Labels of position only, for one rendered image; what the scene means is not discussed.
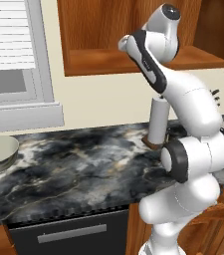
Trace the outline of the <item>wooden cabinet door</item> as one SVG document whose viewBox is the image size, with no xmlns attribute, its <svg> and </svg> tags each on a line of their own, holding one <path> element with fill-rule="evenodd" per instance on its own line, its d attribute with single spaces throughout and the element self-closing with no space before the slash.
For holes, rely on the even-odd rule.
<svg viewBox="0 0 224 255">
<path fill-rule="evenodd" d="M 224 60 L 224 0 L 202 0 L 193 45 Z"/>
</svg>

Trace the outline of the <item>wooden paper towel stand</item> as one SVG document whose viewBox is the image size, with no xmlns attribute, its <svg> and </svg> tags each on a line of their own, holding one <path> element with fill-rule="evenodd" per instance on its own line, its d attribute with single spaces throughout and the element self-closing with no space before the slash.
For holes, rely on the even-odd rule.
<svg viewBox="0 0 224 255">
<path fill-rule="evenodd" d="M 152 150 L 158 150 L 158 149 L 161 149 L 161 148 L 163 147 L 163 145 L 166 143 L 167 137 L 168 137 L 168 134 L 165 135 L 165 137 L 164 137 L 164 142 L 163 142 L 163 143 L 159 143 L 159 144 L 151 143 L 151 142 L 147 139 L 147 135 L 145 135 L 145 136 L 141 139 L 141 141 L 142 141 L 147 147 L 149 147 L 150 149 L 152 149 Z"/>
</svg>

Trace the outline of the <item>white paper towel roll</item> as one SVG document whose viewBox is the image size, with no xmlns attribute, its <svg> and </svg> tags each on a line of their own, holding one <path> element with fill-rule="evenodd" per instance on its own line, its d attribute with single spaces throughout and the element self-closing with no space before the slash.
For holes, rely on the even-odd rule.
<svg viewBox="0 0 224 255">
<path fill-rule="evenodd" d="M 162 144 L 165 140 L 170 104 L 166 99 L 153 98 L 151 102 L 147 140 Z"/>
</svg>

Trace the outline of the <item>white framed window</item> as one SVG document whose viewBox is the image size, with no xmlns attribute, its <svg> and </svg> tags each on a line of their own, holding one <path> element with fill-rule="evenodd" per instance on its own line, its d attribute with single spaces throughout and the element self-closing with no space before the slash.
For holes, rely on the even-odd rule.
<svg viewBox="0 0 224 255">
<path fill-rule="evenodd" d="M 55 101 L 40 0 L 25 0 L 35 69 L 0 71 L 0 131 L 64 124 Z"/>
</svg>

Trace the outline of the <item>black dishwasher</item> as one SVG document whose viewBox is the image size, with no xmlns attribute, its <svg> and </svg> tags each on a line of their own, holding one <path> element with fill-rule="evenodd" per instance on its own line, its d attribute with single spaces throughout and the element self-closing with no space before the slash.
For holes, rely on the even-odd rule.
<svg viewBox="0 0 224 255">
<path fill-rule="evenodd" d="M 128 209 L 106 211 L 24 227 L 10 228 L 18 255 L 125 255 Z M 105 224 L 107 231 L 65 240 L 39 243 L 37 237 Z"/>
</svg>

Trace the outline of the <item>white window blind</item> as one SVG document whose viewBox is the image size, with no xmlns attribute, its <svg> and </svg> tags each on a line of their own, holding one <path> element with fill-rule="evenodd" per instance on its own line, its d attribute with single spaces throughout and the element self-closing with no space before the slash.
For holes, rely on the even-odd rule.
<svg viewBox="0 0 224 255">
<path fill-rule="evenodd" d="M 35 68 L 25 0 L 0 0 L 0 71 Z"/>
</svg>

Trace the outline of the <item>wooden wall cabinet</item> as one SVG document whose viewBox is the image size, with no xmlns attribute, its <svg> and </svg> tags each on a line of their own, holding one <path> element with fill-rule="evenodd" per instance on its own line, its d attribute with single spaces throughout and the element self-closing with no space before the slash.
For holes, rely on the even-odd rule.
<svg viewBox="0 0 224 255">
<path fill-rule="evenodd" d="M 179 52 L 173 70 L 224 68 L 224 60 L 193 45 L 202 0 L 57 0 L 64 71 L 69 76 L 135 73 L 117 49 L 121 37 L 141 28 L 163 3 L 179 9 Z"/>
</svg>

